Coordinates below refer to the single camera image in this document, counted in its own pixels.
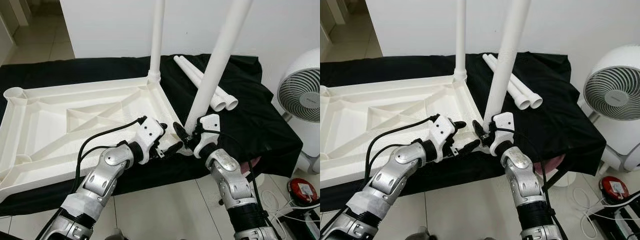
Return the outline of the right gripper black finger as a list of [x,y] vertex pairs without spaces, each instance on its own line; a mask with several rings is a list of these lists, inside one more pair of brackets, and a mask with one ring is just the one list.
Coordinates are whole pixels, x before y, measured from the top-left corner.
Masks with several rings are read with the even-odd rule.
[[475,135],[480,139],[480,141],[485,141],[488,138],[488,133],[484,130],[482,124],[480,124],[476,119],[472,121],[472,126]]
[[190,135],[186,132],[185,128],[183,128],[183,126],[179,122],[173,122],[173,129],[181,142],[187,143],[190,141]]

